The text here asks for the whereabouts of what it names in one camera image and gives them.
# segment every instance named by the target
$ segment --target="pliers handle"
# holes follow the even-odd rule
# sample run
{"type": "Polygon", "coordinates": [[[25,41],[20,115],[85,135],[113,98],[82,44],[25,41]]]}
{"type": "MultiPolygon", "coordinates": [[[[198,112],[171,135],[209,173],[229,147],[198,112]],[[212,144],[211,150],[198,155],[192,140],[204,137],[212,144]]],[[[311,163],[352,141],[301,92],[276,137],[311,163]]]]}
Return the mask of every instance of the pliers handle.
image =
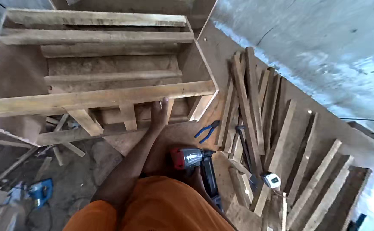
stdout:
{"type": "Polygon", "coordinates": [[[195,136],[194,138],[197,138],[201,133],[203,133],[205,130],[207,129],[210,129],[210,131],[208,132],[208,134],[206,135],[206,137],[204,137],[204,139],[200,140],[199,144],[202,144],[204,141],[206,141],[212,134],[212,132],[214,131],[214,129],[220,124],[220,120],[216,120],[214,121],[212,124],[206,126],[206,127],[203,127],[195,136]]]}

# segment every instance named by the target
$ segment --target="concrete wall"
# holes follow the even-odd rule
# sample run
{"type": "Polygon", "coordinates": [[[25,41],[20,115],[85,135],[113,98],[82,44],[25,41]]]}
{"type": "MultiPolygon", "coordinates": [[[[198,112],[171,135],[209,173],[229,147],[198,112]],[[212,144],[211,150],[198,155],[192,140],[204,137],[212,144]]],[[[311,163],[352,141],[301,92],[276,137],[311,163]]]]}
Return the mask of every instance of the concrete wall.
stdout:
{"type": "Polygon", "coordinates": [[[338,117],[374,119],[374,0],[218,0],[211,21],[338,117]]]}

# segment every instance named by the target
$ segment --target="white tape measure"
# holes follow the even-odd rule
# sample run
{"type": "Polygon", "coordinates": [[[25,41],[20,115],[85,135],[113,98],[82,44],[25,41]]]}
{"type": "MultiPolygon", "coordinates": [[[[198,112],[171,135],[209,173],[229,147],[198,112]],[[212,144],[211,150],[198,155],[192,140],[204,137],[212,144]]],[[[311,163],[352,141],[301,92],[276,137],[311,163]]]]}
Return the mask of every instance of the white tape measure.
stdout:
{"type": "Polygon", "coordinates": [[[266,185],[270,188],[277,188],[281,186],[281,179],[277,174],[274,173],[267,173],[262,176],[262,180],[266,183],[266,185]]]}

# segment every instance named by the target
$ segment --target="red nail gun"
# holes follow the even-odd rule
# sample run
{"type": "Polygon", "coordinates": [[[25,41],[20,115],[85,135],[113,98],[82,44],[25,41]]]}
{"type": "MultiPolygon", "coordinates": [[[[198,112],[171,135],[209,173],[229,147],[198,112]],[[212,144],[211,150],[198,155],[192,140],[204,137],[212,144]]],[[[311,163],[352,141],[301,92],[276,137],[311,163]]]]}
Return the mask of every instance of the red nail gun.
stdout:
{"type": "Polygon", "coordinates": [[[205,191],[215,204],[223,210],[211,160],[211,155],[214,153],[213,150],[200,148],[173,148],[170,150],[175,169],[192,171],[194,167],[200,166],[205,191]]]}

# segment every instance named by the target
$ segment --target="wood pile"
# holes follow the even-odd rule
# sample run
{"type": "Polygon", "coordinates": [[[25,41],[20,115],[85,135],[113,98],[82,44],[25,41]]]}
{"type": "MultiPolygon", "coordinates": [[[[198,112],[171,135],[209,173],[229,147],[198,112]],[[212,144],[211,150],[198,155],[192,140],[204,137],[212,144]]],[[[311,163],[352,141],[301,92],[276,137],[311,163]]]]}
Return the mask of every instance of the wood pile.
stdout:
{"type": "Polygon", "coordinates": [[[251,47],[245,53],[236,52],[231,63],[216,145],[231,162],[229,173],[238,204],[262,217],[262,230],[346,230],[371,170],[352,166],[353,157],[338,152],[342,142],[337,139],[307,178],[319,132],[319,115],[309,111],[305,133],[298,139],[297,156],[286,166],[290,173],[283,174],[282,166],[287,163],[282,163],[282,157],[290,154],[286,144],[292,139],[296,112],[307,109],[293,99],[284,104],[284,110],[278,108],[283,78],[272,67],[264,69],[266,65],[254,56],[251,47]],[[236,130],[242,125],[244,147],[236,130]],[[260,179],[270,172],[281,178],[281,187],[272,190],[260,179]],[[251,176],[257,178],[256,189],[250,186],[251,176]],[[279,210],[271,207],[277,203],[279,210]]]}

